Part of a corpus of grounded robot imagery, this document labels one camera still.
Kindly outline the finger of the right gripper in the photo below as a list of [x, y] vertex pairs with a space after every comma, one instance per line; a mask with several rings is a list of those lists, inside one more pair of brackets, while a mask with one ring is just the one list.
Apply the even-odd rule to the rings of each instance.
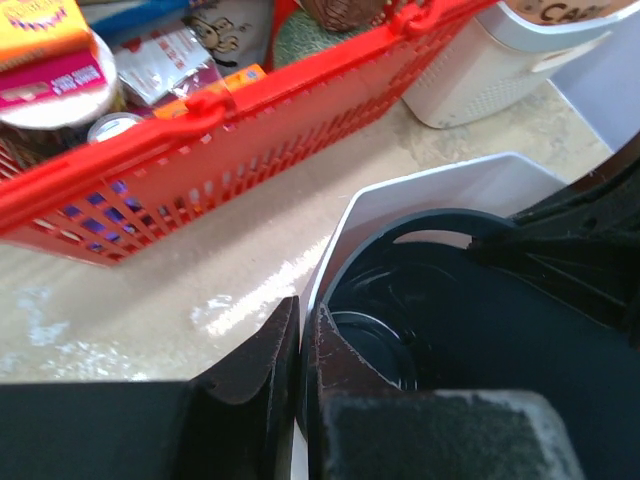
[[574, 185], [469, 248], [501, 269], [639, 342], [639, 164], [583, 192]]

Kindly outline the white octagonal bin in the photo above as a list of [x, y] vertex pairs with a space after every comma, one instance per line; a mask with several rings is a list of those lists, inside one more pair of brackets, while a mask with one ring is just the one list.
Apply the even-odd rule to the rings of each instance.
[[318, 267], [305, 309], [301, 336], [301, 393], [298, 423], [306, 438], [308, 323], [343, 264], [373, 234], [392, 222], [436, 209], [512, 216], [557, 192], [562, 181], [530, 159], [502, 153], [388, 180], [360, 190], [350, 201]]

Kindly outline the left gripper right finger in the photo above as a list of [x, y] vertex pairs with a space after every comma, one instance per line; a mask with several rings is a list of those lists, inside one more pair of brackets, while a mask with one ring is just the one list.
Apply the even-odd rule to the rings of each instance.
[[401, 391], [346, 342], [325, 306], [308, 329], [310, 478], [584, 478], [563, 421], [542, 396]]

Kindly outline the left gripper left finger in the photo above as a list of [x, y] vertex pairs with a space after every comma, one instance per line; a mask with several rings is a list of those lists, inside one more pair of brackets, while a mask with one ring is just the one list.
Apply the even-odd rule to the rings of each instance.
[[189, 380], [5, 384], [5, 479], [286, 479], [299, 301]]

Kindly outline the dark blue bucket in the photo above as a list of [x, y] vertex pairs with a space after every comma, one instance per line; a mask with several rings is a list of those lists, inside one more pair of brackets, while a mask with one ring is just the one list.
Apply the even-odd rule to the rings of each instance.
[[512, 228], [467, 209], [398, 219], [346, 260], [325, 304], [392, 385], [535, 392], [560, 414], [588, 478], [635, 479], [639, 342], [471, 256], [473, 240]]

